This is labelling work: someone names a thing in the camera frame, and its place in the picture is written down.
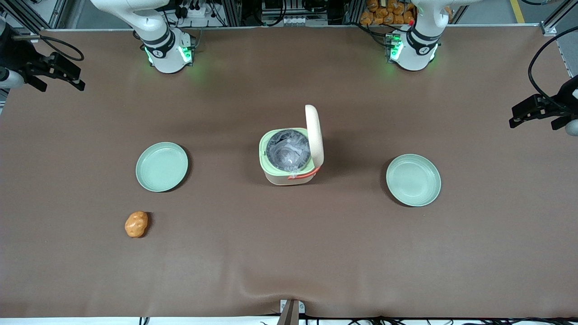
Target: potato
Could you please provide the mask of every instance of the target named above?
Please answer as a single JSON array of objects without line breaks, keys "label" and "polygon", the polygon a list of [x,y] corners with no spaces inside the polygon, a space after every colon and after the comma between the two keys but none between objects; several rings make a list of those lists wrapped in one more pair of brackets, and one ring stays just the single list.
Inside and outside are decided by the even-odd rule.
[{"label": "potato", "polygon": [[403,4],[403,2],[398,2],[398,6],[393,10],[393,13],[395,15],[401,15],[403,14],[403,11],[405,10],[405,5]]},{"label": "potato", "polygon": [[363,12],[360,18],[360,24],[362,25],[371,25],[373,22],[373,13],[372,12]]},{"label": "potato", "polygon": [[131,238],[139,238],[149,225],[149,216],[144,211],[133,212],[124,223],[124,229]]},{"label": "potato", "polygon": [[375,10],[375,18],[385,18],[387,14],[388,12],[386,8],[379,8],[378,10]]},{"label": "potato", "polygon": [[404,23],[409,24],[409,22],[412,20],[414,20],[412,12],[404,12],[403,13],[403,22]]},{"label": "potato", "polygon": [[383,19],[383,23],[384,24],[392,24],[394,22],[394,14],[393,13],[389,13],[387,14],[387,16]]},{"label": "potato", "polygon": [[365,4],[367,5],[367,9],[371,12],[375,12],[375,10],[379,8],[379,2],[377,0],[367,0]]},{"label": "potato", "polygon": [[394,24],[403,24],[403,17],[400,15],[394,16]]}]

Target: red handle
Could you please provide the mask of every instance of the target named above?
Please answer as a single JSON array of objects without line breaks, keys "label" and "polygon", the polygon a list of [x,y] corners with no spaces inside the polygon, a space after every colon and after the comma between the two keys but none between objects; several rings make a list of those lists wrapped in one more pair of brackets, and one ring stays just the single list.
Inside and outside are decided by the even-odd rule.
[{"label": "red handle", "polygon": [[291,177],[291,176],[289,176],[287,179],[288,179],[288,180],[291,180],[291,179],[303,179],[303,178],[308,178],[308,177],[310,177],[310,176],[313,176],[313,175],[315,175],[315,174],[316,174],[316,173],[319,171],[319,168],[321,168],[321,167],[317,167],[317,168],[315,168],[314,170],[312,170],[311,172],[309,172],[309,173],[307,173],[307,174],[303,174],[303,175],[297,175],[297,176],[295,176],[295,177]]}]

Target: metal frame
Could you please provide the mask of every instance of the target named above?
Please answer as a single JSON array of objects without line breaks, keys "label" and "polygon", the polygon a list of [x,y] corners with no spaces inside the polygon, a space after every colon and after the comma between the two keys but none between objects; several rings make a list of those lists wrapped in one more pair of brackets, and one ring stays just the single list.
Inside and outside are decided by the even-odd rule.
[{"label": "metal frame", "polygon": [[556,35],[556,25],[578,4],[578,0],[564,0],[553,12],[540,23],[544,36]]},{"label": "metal frame", "polygon": [[66,0],[57,0],[49,21],[46,21],[24,0],[0,0],[0,7],[4,11],[8,12],[26,29],[36,34],[43,29],[57,28],[65,5]]},{"label": "metal frame", "polygon": [[223,0],[223,9],[225,10],[225,18],[227,19],[227,26],[240,27],[241,9],[242,9],[241,1]]},{"label": "metal frame", "polygon": [[0,7],[33,33],[37,34],[42,29],[50,28],[48,23],[22,0],[0,0]]},{"label": "metal frame", "polygon": [[469,6],[460,6],[458,10],[455,11],[454,18],[451,20],[450,24],[457,24],[460,19],[464,16],[466,10],[468,10]]},{"label": "metal frame", "polygon": [[365,10],[365,0],[351,0],[346,4],[347,9],[343,15],[343,23],[357,23],[361,13]]}]

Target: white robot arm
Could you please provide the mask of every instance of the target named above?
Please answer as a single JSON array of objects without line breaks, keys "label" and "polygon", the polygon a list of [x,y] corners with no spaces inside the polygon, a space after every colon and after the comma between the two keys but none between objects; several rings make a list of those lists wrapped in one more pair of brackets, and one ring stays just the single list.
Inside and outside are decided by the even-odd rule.
[{"label": "white robot arm", "polygon": [[191,35],[169,28],[155,8],[169,0],[91,0],[99,10],[110,13],[134,28],[144,43],[149,61],[163,73],[174,73],[192,63]]},{"label": "white robot arm", "polygon": [[391,50],[390,58],[410,71],[425,68],[433,60],[438,40],[449,22],[445,7],[468,5],[481,0],[412,0],[417,8],[416,23],[406,31],[395,31],[402,43]]}]

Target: orange potato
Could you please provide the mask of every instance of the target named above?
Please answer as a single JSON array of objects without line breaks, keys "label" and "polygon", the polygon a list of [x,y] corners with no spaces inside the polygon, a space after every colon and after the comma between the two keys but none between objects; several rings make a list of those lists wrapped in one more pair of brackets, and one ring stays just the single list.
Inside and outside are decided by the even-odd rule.
[{"label": "orange potato", "polygon": [[138,238],[145,233],[149,225],[149,216],[144,211],[133,212],[124,223],[124,230],[131,238]]}]

